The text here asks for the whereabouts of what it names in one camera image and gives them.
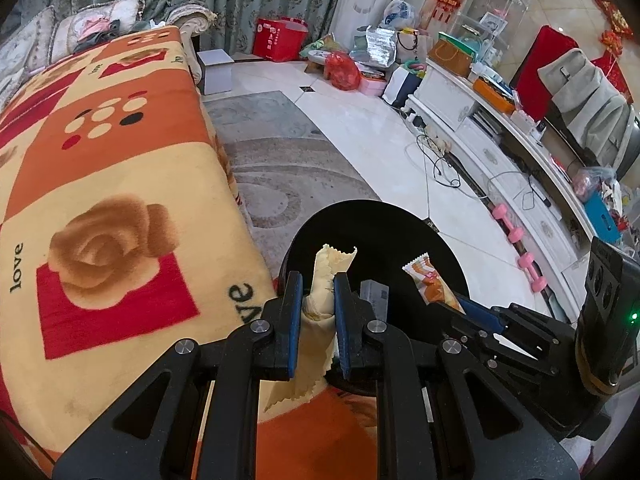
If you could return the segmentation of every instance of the orange snack wrapper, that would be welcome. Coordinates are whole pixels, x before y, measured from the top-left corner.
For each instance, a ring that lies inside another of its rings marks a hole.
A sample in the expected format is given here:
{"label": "orange snack wrapper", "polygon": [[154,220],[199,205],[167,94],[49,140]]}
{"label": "orange snack wrapper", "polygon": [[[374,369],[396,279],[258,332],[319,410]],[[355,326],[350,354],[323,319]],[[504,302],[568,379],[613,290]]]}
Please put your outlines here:
{"label": "orange snack wrapper", "polygon": [[421,254],[415,260],[406,264],[402,270],[414,279],[418,291],[427,303],[440,301],[456,309],[462,314],[465,311],[458,303],[457,298],[442,279],[440,273],[431,265],[429,255]]}

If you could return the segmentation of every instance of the polka dot pattern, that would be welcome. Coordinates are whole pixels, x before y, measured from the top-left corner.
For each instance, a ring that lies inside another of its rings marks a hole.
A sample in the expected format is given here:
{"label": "polka dot pattern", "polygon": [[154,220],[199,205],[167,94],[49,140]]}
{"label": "polka dot pattern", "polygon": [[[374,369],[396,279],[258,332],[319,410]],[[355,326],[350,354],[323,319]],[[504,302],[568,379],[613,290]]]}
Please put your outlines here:
{"label": "polka dot pattern", "polygon": [[106,108],[100,108],[99,110],[96,110],[92,114],[91,120],[94,123],[98,123],[99,121],[103,121],[107,117],[110,117],[110,115],[113,114],[114,111],[116,111],[116,109],[113,106],[107,106]]}
{"label": "polka dot pattern", "polygon": [[112,106],[118,102],[122,101],[122,97],[116,97],[114,99],[109,99],[108,101],[103,102],[101,105],[98,105],[98,108],[106,108],[107,106]]}
{"label": "polka dot pattern", "polygon": [[138,110],[146,105],[146,98],[144,97],[135,97],[131,101],[127,101],[122,105],[122,109],[125,112],[133,112],[134,110]]}
{"label": "polka dot pattern", "polygon": [[80,137],[79,135],[69,137],[67,140],[65,140],[65,142],[62,143],[62,149],[68,150],[72,146],[75,146],[80,141],[80,139],[82,139],[82,137]]}
{"label": "polka dot pattern", "polygon": [[106,132],[111,130],[110,123],[102,123],[94,126],[94,128],[86,135],[90,139],[95,139],[96,137],[103,136]]}
{"label": "polka dot pattern", "polygon": [[140,121],[142,117],[144,117],[144,114],[142,112],[136,112],[134,114],[128,115],[120,121],[120,126],[129,126],[130,124],[135,124]]}
{"label": "polka dot pattern", "polygon": [[67,126],[65,126],[65,133],[72,134],[76,131],[82,124],[84,123],[84,116],[80,116],[71,121]]}

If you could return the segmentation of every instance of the pink dumbbell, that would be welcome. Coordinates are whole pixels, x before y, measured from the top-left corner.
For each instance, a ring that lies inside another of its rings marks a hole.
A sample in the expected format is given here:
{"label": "pink dumbbell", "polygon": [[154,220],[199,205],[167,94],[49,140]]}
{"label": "pink dumbbell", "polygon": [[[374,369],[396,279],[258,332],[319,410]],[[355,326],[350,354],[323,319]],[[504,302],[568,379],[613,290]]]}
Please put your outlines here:
{"label": "pink dumbbell", "polygon": [[537,270],[533,266],[533,254],[524,253],[518,258],[518,266],[522,270],[529,271],[529,274],[533,279],[533,282],[531,282],[531,290],[533,292],[540,292],[546,287],[546,278],[544,276],[539,276]]}
{"label": "pink dumbbell", "polygon": [[491,211],[491,215],[497,220],[502,220],[504,226],[509,230],[509,235],[507,238],[509,241],[514,244],[522,240],[524,236],[524,230],[522,227],[514,227],[511,221],[507,218],[507,206],[504,204],[498,204],[494,207],[494,210]]}

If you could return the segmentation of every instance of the drawer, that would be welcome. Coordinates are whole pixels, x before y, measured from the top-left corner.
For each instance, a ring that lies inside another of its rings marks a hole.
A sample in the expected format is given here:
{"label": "drawer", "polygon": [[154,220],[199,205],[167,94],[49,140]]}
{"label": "drawer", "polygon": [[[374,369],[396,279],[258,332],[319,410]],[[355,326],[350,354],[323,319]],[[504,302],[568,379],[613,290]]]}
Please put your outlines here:
{"label": "drawer", "polygon": [[537,195],[532,196],[529,191],[527,186],[513,200],[515,206],[519,208],[517,214],[527,218],[532,228],[545,243],[545,247],[559,269],[572,266],[578,260],[578,253],[569,229],[564,223],[558,221]]}
{"label": "drawer", "polygon": [[420,86],[414,92],[418,101],[433,110],[452,130],[469,115],[476,102],[433,68],[429,69]]}
{"label": "drawer", "polygon": [[[478,126],[471,118],[465,118],[456,130],[456,137],[464,142],[468,149],[480,160],[487,169],[491,177],[500,175],[491,180],[498,181],[509,198],[514,198],[523,189],[529,187],[524,176],[519,173],[507,173],[508,171],[519,171],[516,165],[507,157],[500,147]],[[487,192],[490,177],[485,176],[482,182],[478,182],[480,187]]]}
{"label": "drawer", "polygon": [[587,289],[584,287],[584,282],[587,279],[589,257],[590,253],[585,254],[571,267],[562,272],[569,288],[574,294],[575,301],[580,306],[584,305],[584,300],[587,298]]}

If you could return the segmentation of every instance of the red paper bag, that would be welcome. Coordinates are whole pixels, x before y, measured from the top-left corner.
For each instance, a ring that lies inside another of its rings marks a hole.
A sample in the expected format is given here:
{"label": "red paper bag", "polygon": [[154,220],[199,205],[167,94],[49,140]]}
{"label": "red paper bag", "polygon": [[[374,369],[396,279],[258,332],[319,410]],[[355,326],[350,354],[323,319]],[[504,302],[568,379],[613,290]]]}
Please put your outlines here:
{"label": "red paper bag", "polygon": [[276,62],[298,59],[298,53],[307,34],[306,23],[298,18],[281,18],[279,20],[258,18],[254,39],[254,56]]}

